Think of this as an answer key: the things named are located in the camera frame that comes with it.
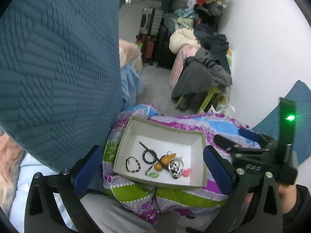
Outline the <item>person's right hand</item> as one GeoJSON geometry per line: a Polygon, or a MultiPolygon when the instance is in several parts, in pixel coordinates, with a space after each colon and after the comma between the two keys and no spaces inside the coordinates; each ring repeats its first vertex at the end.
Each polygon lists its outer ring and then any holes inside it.
{"type": "Polygon", "coordinates": [[[280,198],[281,212],[283,215],[288,214],[295,206],[297,201],[296,185],[278,184],[278,193],[280,198]]]}

